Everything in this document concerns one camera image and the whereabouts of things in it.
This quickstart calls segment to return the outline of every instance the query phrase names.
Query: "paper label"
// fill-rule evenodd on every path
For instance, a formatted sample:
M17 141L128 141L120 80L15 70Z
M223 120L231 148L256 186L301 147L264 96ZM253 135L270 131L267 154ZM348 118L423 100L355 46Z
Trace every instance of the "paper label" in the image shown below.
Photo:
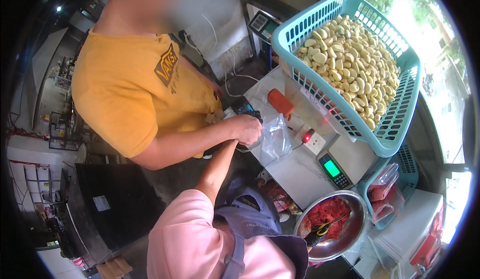
M105 198L104 195L100 195L98 197L93 197L93 202L95 203L95 206L97 207L96 209L99 212L110 209L110 205L107 201L107 198Z
M314 95L312 95L305 87L300 87L301 93L303 93L313 104L315 109L317 109L323 116L327 115L328 111L323 107L318 100L315 98Z

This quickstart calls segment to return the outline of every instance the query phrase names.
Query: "stainless steel bowl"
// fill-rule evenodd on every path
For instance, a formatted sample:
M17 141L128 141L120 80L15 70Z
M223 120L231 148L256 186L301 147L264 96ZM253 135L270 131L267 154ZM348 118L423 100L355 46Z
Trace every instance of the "stainless steel bowl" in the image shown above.
M367 204L363 198L356 192L351 191L336 191L327 194L324 197L316 200L311 204L300 216L293 230L293 234L300 236L298 233L300 224L307 213L321 201L338 196L351 209L350 217L343 224L342 232L338 239L325 240L314 246L309 253L309 261L323 262L339 257L344 252L348 251L360 238L367 226Z

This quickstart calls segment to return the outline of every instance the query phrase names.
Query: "orange object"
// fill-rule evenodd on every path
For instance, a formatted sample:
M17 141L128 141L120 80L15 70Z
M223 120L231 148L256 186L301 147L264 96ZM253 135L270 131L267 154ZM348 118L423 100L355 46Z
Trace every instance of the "orange object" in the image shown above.
M295 107L292 103L287 100L287 98L279 92L278 89L272 89L267 96L268 102L275 108L278 112L283 113L283 117L290 120L292 118L292 112Z

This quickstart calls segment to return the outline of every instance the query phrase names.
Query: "blue plastic basket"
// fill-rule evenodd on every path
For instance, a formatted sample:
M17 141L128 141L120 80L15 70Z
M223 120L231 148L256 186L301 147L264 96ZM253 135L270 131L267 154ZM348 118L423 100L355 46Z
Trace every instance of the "blue plastic basket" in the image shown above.
M363 199L367 203L367 208L370 215L373 215L373 208L367 196L367 190L370 184L380 174L380 172L389 164L398 163L398 179L396 181L397 186L400 188L405 202L410 198L413 190L417 186L418 182L418 170L417 164L413 159L413 156L408 148L408 145L404 142L397 154L390 158L379 157L377 161L372 164L368 171L363 175L362 179L357 183L357 190L362 195ZM392 213L385 218L381 219L375 224L375 227L379 230L384 229L395 218L395 213Z
M359 20L365 29L379 36L401 67L396 97L388 106L378 128L372 132L357 112L314 70L295 54L298 47L312 36L312 30L323 26L337 15ZM272 36L272 47L283 59L286 72L306 88L340 123L348 134L367 142L376 155L391 157L400 148L417 104L421 63L405 38L391 23L365 0L322 0L280 25Z

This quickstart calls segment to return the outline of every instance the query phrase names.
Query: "gray apron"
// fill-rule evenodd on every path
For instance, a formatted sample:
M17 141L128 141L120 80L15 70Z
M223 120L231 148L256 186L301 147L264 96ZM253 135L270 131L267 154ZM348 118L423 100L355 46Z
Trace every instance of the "gray apron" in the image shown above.
M268 236L295 265L295 278L303 279L308 267L307 243L302 237L282 234L273 202L262 194L255 181L237 174L228 188L225 203L214 212L215 219L228 223L235 238L233 253L225 256L222 279L239 277L245 269L244 241L259 235Z

